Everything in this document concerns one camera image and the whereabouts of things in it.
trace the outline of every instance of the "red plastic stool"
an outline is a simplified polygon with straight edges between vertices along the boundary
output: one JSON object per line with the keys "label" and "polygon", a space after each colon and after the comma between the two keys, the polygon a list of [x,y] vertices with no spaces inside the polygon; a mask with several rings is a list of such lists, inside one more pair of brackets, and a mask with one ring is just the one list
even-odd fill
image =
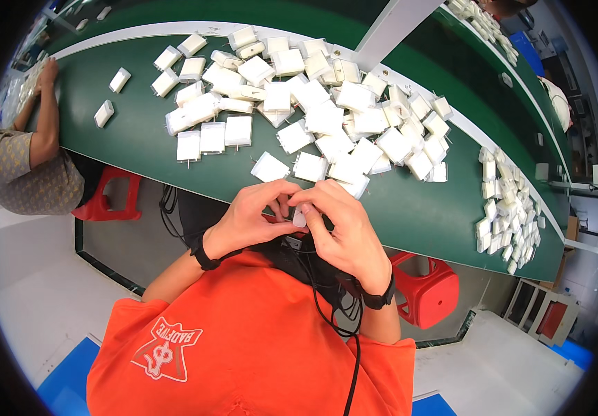
{"label": "red plastic stool", "polygon": [[398,314],[411,325],[430,328],[445,319],[459,300],[459,276],[442,260],[428,258],[426,276],[409,276],[398,265],[416,254],[399,253],[390,258],[396,289],[405,296]]}
{"label": "red plastic stool", "polygon": [[[112,178],[129,178],[128,199],[126,208],[120,211],[110,211],[107,198],[103,195],[104,186]],[[137,192],[141,176],[124,171],[113,166],[105,166],[103,176],[100,178],[98,188],[93,197],[84,205],[73,210],[72,214],[83,221],[111,221],[111,220],[139,220],[141,211],[137,211]]]}

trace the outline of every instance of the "patterned shirt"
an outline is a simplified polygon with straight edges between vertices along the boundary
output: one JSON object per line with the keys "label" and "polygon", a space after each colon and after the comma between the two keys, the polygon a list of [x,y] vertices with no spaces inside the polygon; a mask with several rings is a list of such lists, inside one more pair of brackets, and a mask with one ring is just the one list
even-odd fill
{"label": "patterned shirt", "polygon": [[65,150],[31,170],[31,135],[0,130],[0,204],[22,215],[64,215],[84,193],[84,178]]}

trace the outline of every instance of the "printed logo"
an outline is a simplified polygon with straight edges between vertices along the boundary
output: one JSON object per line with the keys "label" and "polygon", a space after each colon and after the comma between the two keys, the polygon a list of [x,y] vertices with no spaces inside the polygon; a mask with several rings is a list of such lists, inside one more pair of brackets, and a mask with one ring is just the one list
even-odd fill
{"label": "printed logo", "polygon": [[170,325],[161,316],[151,328],[151,335],[153,339],[142,345],[130,362],[144,368],[145,374],[154,380],[167,377],[185,383],[188,374],[183,348],[195,345],[202,329],[184,330],[181,322]]}

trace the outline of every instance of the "hand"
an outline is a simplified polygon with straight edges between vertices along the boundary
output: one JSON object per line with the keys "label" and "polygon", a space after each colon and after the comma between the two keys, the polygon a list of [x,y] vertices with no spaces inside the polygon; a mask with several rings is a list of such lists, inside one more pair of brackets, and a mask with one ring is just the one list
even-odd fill
{"label": "hand", "polygon": [[49,58],[47,62],[45,62],[45,68],[43,68],[43,72],[40,73],[40,77],[38,77],[38,84],[40,87],[43,85],[47,86],[54,86],[54,80],[56,76],[59,74],[59,64],[56,63],[55,58]]}
{"label": "hand", "polygon": [[[336,181],[328,179],[297,192],[288,205],[301,207],[321,258],[352,274],[367,293],[384,294],[392,277],[392,264],[359,201]],[[334,224],[331,234],[318,210]]]}
{"label": "hand", "polygon": [[[243,188],[220,221],[204,233],[204,253],[215,260],[284,234],[308,232],[283,218],[289,214],[288,195],[301,190],[299,185],[285,179]],[[267,206],[276,214],[277,223],[271,224],[262,216]]]}

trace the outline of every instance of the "orange t-shirt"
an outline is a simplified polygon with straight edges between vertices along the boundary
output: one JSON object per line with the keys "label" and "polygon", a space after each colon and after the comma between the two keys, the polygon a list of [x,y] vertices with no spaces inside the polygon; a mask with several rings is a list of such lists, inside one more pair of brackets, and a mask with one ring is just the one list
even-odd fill
{"label": "orange t-shirt", "polygon": [[[350,414],[409,415],[414,341],[360,343]],[[93,416],[339,415],[355,358],[354,339],[322,320],[311,287],[244,252],[171,304],[117,301],[87,404]]]}

